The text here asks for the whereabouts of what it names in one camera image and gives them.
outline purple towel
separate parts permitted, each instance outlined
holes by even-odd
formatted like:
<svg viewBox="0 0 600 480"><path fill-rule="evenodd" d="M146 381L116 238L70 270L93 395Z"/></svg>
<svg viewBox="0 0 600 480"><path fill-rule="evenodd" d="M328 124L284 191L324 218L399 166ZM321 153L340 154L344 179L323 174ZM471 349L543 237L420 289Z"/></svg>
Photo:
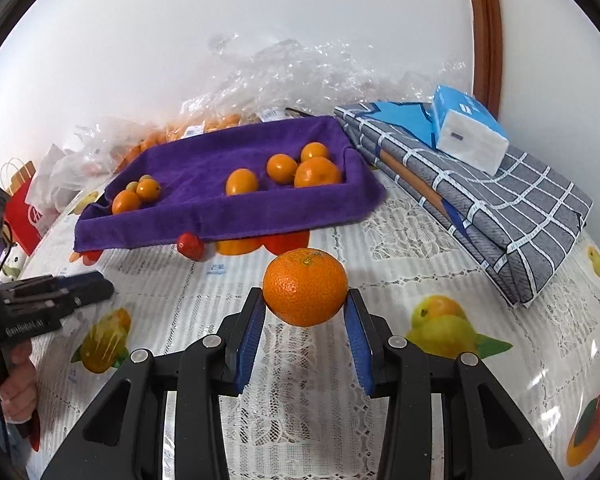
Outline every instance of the purple towel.
<svg viewBox="0 0 600 480"><path fill-rule="evenodd" d="M299 160L302 147L328 147L344 182L294 189L266 171L275 153ZM226 196L229 174L248 168L260 190ZM150 174L160 198L138 211L112 215L109 206L126 184ZM360 220L384 199L384 187L332 117L249 124L155 146L142 153L89 205L75 226L77 252L172 244L184 232L203 240L231 240Z"/></svg>

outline tissue box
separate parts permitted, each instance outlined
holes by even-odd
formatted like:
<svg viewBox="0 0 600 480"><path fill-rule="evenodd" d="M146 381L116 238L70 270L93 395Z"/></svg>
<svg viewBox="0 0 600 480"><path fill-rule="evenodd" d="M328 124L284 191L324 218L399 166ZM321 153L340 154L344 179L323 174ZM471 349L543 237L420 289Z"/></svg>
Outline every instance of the tissue box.
<svg viewBox="0 0 600 480"><path fill-rule="evenodd" d="M481 103L454 88L438 86L432 114L437 149L491 176L496 174L509 141Z"/></svg>

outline printed orange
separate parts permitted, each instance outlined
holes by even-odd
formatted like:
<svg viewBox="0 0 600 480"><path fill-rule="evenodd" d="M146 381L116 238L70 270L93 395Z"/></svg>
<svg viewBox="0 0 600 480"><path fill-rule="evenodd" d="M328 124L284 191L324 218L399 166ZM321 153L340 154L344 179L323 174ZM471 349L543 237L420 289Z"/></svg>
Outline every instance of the printed orange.
<svg viewBox="0 0 600 480"><path fill-rule="evenodd" d="M309 236L309 231L268 235L262 237L262 244L267 251L280 256L280 254L288 251L307 247L309 245Z"/></svg>
<svg viewBox="0 0 600 480"><path fill-rule="evenodd" d="M309 142L300 152L300 162L305 162L314 156L329 158L329 149L321 142Z"/></svg>
<svg viewBox="0 0 600 480"><path fill-rule="evenodd" d="M264 273L262 293L269 309L295 326L330 320L340 310L349 285L342 264L318 249L296 249L273 260Z"/></svg>
<svg viewBox="0 0 600 480"><path fill-rule="evenodd" d="M235 170L226 180L224 191L227 196L253 193L259 187L258 177L251 170L240 168Z"/></svg>
<svg viewBox="0 0 600 480"><path fill-rule="evenodd" d="M224 256L240 256L255 251L262 245L260 238L240 238L238 240L219 240L216 251Z"/></svg>
<svg viewBox="0 0 600 480"><path fill-rule="evenodd" d="M291 184L297 169L298 163L286 153L277 153L267 161L267 174L278 184Z"/></svg>
<svg viewBox="0 0 600 480"><path fill-rule="evenodd" d="M342 174L333 162L323 156L314 156L298 166L294 186L324 186L341 182Z"/></svg>

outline metal screw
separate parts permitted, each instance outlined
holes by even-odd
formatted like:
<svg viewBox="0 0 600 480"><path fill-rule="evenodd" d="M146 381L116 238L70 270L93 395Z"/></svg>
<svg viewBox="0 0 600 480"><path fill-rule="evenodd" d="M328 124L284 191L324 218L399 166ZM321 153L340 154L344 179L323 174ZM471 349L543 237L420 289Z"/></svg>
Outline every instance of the metal screw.
<svg viewBox="0 0 600 480"><path fill-rule="evenodd" d="M471 352L465 352L460 356L460 360L463 364L467 366L475 366L480 362L478 356L476 354L472 354Z"/></svg>
<svg viewBox="0 0 600 480"><path fill-rule="evenodd" d="M208 335L202 340L202 344L207 348L215 348L221 342L222 338L216 334Z"/></svg>
<svg viewBox="0 0 600 480"><path fill-rule="evenodd" d="M404 348L407 346L407 340L399 335L392 335L389 338L389 346L392 348Z"/></svg>
<svg viewBox="0 0 600 480"><path fill-rule="evenodd" d="M134 350L131 352L131 360L135 363L141 363L142 361L146 361L149 357L149 352L147 352L144 348L139 348L138 350Z"/></svg>

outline white lace tablecloth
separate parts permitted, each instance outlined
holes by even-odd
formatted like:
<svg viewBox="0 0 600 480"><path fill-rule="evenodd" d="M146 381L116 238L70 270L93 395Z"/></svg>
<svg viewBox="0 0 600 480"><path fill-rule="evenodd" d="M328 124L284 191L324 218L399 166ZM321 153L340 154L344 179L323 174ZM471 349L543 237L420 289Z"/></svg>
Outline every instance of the white lace tablecloth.
<svg viewBox="0 0 600 480"><path fill-rule="evenodd" d="M485 272L417 203L375 172L388 198L357 224L311 232L310 247L336 256L373 314L404 335L423 298L444 294L464 308L476 332L512 343L485 363L517 402L567 480L583 479L600 460L600 440L579 466L566 450L582 410L600 394L600 279L584 233L530 308L507 307ZM116 293L77 311L61 331L34 343L39 372L40 452L29 459L38 478L76 420L114 373L93 374L71 356L93 323L124 306L132 317L127 347L154 354L185 349L215 332L260 286L274 258L264 247L243 256L215 254L193 263L173 246L107 250L93 267L69 263L75 214L65 214L42 240L23 277L97 269ZM173 478L173 413L166 417L164 478ZM342 314L301 329L269 312L250 384L222 398L222 427L233 478L373 478L384 435L386 402L358 384ZM434 418L432 477L442 477L439 412Z"/></svg>

